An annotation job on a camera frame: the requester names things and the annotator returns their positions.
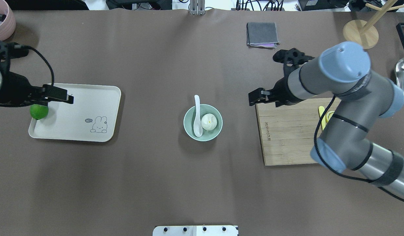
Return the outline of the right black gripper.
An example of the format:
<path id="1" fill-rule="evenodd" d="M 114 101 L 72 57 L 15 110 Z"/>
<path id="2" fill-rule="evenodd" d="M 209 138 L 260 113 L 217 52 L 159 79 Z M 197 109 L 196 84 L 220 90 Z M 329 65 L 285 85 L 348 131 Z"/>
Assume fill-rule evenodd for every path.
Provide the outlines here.
<path id="1" fill-rule="evenodd" d="M 250 93 L 248 93 L 249 106 L 254 106 L 259 103 L 274 102 L 275 107 L 280 106 L 293 106 L 302 102 L 303 100 L 296 97 L 289 88 L 289 76 L 304 63 L 313 60 L 314 57 L 308 56 L 305 53 L 299 51 L 296 48 L 289 50 L 281 49 L 277 51 L 273 60 L 277 63 L 284 64 L 283 71 L 284 77 L 276 82 L 274 88 L 271 90 L 265 90 L 259 87 Z"/>

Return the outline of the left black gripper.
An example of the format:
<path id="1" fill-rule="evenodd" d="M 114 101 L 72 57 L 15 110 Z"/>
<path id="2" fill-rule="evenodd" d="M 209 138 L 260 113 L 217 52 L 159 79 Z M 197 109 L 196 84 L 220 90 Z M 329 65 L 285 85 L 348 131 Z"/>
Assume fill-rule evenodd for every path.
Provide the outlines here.
<path id="1" fill-rule="evenodd" d="M 41 99 L 47 103 L 54 101 L 73 104 L 74 97 L 66 89 L 53 85 L 33 86 L 25 76 L 9 70 L 12 59 L 25 57 L 30 50 L 43 58 L 31 46 L 0 41 L 0 107 L 31 106 Z"/>

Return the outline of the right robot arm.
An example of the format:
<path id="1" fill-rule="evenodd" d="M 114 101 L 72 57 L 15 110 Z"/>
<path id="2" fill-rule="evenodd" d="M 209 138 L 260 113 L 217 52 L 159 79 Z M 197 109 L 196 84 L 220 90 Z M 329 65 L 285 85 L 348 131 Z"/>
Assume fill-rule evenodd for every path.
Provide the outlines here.
<path id="1" fill-rule="evenodd" d="M 336 98 L 340 103 L 321 135 L 315 131 L 311 158 L 338 176 L 366 182 L 404 202 L 404 157 L 366 138 L 379 118 L 403 107 L 403 91 L 371 69 L 363 47 L 345 41 L 316 58 L 295 48 L 282 49 L 273 60 L 283 64 L 284 77 L 272 89 L 248 93 L 249 105 L 293 106 L 331 92 L 325 111 Z"/>

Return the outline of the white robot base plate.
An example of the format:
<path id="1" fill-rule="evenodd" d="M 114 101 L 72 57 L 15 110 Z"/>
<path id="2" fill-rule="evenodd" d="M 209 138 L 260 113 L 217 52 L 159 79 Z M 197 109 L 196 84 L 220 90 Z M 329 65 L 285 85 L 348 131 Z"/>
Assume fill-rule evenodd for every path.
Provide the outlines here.
<path id="1" fill-rule="evenodd" d="M 238 236 L 234 225 L 157 226 L 153 236 Z"/>

